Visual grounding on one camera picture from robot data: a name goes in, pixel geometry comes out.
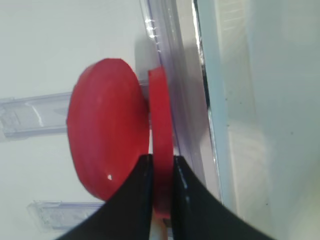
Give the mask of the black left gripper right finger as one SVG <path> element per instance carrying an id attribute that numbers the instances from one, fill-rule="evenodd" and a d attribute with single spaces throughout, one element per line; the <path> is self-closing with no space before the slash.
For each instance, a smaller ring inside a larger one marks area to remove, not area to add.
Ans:
<path id="1" fill-rule="evenodd" d="M 175 240 L 268 240 L 200 182 L 183 156 L 173 159 L 171 224 Z"/>

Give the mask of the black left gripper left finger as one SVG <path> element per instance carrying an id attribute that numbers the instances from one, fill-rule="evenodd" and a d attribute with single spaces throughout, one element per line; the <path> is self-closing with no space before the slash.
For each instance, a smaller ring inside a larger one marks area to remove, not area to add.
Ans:
<path id="1" fill-rule="evenodd" d="M 153 157 L 142 155 L 106 203 L 60 240 L 148 240 L 153 207 Z"/>

